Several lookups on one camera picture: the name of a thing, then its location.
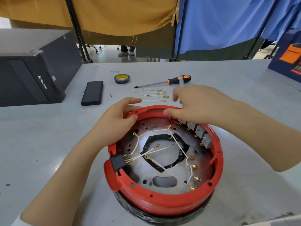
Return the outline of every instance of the person's legs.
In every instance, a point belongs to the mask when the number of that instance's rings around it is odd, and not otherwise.
[[[128,49],[125,45],[120,46],[120,53],[118,56],[128,56]]]
[[[130,46],[130,55],[134,56],[135,47]]]

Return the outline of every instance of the roll of electrical tape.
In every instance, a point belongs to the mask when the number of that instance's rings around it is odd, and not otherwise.
[[[114,81],[117,84],[126,84],[130,81],[130,76],[127,74],[118,74],[114,77]]]

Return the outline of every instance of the hand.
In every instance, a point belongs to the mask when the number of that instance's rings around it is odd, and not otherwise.
[[[166,109],[164,114],[190,123],[221,126],[221,122],[235,112],[236,100],[213,87],[176,87],[172,99],[176,102],[178,98],[183,109]]]
[[[84,137],[92,148],[101,150],[120,140],[135,124],[138,116],[132,115],[127,119],[123,117],[139,108],[129,104],[136,104],[142,101],[141,98],[123,98],[121,101],[109,107],[93,128]]]

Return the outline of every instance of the screwdriver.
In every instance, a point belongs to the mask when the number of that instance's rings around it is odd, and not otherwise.
[[[162,84],[162,83],[168,83],[169,85],[179,84],[180,79],[181,79],[180,77],[169,78],[165,82],[152,83],[152,84],[148,84],[148,85],[144,85],[144,86],[135,86],[134,88],[140,88],[140,87],[145,87],[145,86],[152,86],[152,85],[157,85],[157,84]],[[184,83],[188,83],[191,80],[191,76],[190,75],[182,75],[182,79],[183,79]]]

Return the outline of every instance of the red circular housing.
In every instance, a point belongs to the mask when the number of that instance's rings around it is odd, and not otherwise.
[[[132,113],[127,114],[124,118],[136,114],[138,115],[137,121],[147,118],[168,118],[178,120],[177,118],[163,114],[163,110],[167,108],[179,109],[177,107],[163,105],[148,106],[135,110]],[[120,191],[126,199],[139,209],[154,215],[176,216],[197,209],[214,191],[221,178],[224,167],[222,148],[217,135],[209,125],[202,124],[202,126],[209,134],[213,143],[213,147],[210,149],[213,155],[210,164],[214,165],[215,168],[212,179],[188,193],[178,195],[161,194],[139,186],[123,169],[120,169],[119,173],[115,172],[111,161],[107,160],[104,164],[104,172],[111,190],[114,192]],[[110,157],[116,155],[116,144],[112,144],[108,149]]]

